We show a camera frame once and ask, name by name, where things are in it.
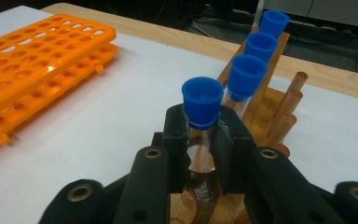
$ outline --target blue cap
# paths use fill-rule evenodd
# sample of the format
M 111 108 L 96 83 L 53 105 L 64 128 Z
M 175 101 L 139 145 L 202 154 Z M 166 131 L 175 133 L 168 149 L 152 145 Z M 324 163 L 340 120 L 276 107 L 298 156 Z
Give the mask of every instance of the blue cap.
M 223 86 L 210 77 L 193 77 L 182 86 L 188 124 L 197 130 L 211 128 L 217 120 Z
M 231 63 L 227 88 L 233 101 L 241 102 L 252 96 L 267 73 L 267 65 L 251 55 L 236 56 Z
M 268 63 L 278 47 L 278 41 L 272 35 L 265 33 L 251 33 L 246 38 L 243 54 L 253 55 Z
M 278 38 L 289 21 L 289 17 L 280 11 L 267 10 L 264 12 L 258 30 Z

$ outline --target wooden table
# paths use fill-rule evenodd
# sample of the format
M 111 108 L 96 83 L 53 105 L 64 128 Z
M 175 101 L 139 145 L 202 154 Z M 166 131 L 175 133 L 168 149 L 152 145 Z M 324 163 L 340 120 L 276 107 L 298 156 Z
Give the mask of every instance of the wooden table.
M 174 46 L 196 52 L 208 57 L 228 62 L 239 48 L 239 45 L 212 39 L 201 35 L 174 30 L 151 23 L 136 21 L 116 15 L 95 11 L 88 8 L 77 7 L 65 3 L 45 7 L 43 11 L 53 14 L 69 14 L 91 21 L 97 21 L 115 27 L 119 33 L 133 35 L 161 44 Z M 310 77 L 307 84 L 336 91 L 350 96 L 358 97 L 358 73 L 353 73 L 317 63 L 282 56 L 275 69 L 275 75 L 290 79 L 298 71 L 306 72 Z M 243 209 L 243 197 L 229 195 L 220 200 L 211 223 L 232 223 L 233 218 Z M 172 196 L 171 216 L 172 223 L 189 223 L 190 210 L 180 204 L 180 195 Z

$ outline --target white surface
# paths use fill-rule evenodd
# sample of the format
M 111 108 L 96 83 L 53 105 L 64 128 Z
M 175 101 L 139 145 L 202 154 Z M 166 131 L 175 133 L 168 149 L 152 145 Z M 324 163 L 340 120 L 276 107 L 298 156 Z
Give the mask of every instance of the white surface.
M 48 17 L 18 7 L 0 14 L 0 35 Z M 0 147 L 0 223 L 36 223 L 66 184 L 107 185 L 127 174 L 137 150 L 163 128 L 191 77 L 218 77 L 225 62 L 118 34 L 118 56 Z M 285 91 L 289 81 L 273 78 Z M 358 99 L 305 86 L 298 123 L 285 139 L 291 160 L 313 184 L 334 190 L 358 181 Z

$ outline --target orange plastic rack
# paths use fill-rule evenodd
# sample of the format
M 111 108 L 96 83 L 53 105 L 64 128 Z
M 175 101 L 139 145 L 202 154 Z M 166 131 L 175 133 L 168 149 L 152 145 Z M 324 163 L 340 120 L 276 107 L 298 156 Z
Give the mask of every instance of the orange plastic rack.
M 0 37 L 0 145 L 7 133 L 75 86 L 101 73 L 118 48 L 113 28 L 55 15 Z

